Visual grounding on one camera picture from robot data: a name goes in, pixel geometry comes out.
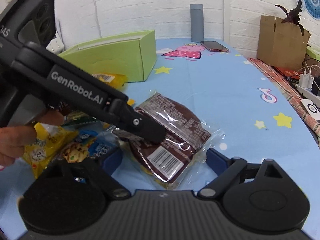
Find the smartphone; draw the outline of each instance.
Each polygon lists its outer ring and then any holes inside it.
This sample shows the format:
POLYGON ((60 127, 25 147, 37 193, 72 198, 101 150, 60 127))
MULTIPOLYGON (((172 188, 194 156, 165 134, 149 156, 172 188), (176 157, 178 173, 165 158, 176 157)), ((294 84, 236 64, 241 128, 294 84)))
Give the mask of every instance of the smartphone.
POLYGON ((229 49, 216 41, 202 41, 201 44, 209 51, 229 52, 229 49))

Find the ribbed black surface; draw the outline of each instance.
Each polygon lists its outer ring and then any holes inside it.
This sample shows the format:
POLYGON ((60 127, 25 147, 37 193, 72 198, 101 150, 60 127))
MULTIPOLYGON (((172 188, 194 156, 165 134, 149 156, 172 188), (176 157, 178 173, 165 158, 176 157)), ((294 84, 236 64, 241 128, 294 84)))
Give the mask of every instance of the ribbed black surface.
POLYGON ((21 240, 307 240, 301 231, 258 235, 235 226, 218 205, 189 191, 137 191, 113 202, 94 225, 78 233, 43 236, 28 232, 21 240))

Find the gray thermos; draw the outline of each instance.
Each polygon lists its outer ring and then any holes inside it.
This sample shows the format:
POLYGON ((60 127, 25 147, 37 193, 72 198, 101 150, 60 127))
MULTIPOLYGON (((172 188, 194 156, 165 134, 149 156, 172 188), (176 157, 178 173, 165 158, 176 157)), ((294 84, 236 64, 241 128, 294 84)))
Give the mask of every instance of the gray thermos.
POLYGON ((190 4, 191 41, 204 40, 203 4, 190 4))

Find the wall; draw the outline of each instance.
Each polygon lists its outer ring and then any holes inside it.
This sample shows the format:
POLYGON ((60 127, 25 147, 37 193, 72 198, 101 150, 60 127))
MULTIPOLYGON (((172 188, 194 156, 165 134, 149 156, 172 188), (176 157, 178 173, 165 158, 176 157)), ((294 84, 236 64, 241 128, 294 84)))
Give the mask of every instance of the wall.
MULTIPOLYGON (((283 18, 274 4, 296 6, 295 0, 56 0, 56 15, 67 47, 143 29, 155 29, 158 38, 189 37, 190 3, 204 5, 205 37, 229 40, 246 57, 256 56, 260 15, 283 18)), ((310 44, 320 46, 320 21, 307 12, 301 15, 301 23, 312 33, 310 44)))
MULTIPOLYGON (((295 0, 230 0, 230 45, 247 57, 255 57, 259 38, 260 15, 285 17, 280 4, 290 10, 295 0)), ((320 46, 320 21, 312 19, 307 11, 300 14, 300 23, 312 35, 309 43, 320 46)))

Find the blue tablecloth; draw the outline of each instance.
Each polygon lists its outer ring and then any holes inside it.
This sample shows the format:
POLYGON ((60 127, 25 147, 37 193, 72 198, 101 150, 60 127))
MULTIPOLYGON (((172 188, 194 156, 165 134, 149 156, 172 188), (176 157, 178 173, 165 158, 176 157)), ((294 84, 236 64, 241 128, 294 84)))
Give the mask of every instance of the blue tablecloth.
MULTIPOLYGON (((233 48, 230 53, 213 53, 189 39, 156 44, 158 60, 148 80, 128 84, 125 93, 139 104, 156 90, 222 128, 226 136, 215 147, 227 157, 241 156, 251 163, 276 160, 307 195, 311 210, 303 229, 320 239, 320 151, 277 88, 233 48)), ((194 179, 179 189, 197 191, 216 177, 205 165, 201 172, 193 169, 194 179)), ((113 177, 133 192, 156 188, 127 158, 113 177)), ((0 172, 0 228, 10 239, 24 233, 16 199, 32 181, 22 161, 0 172)))

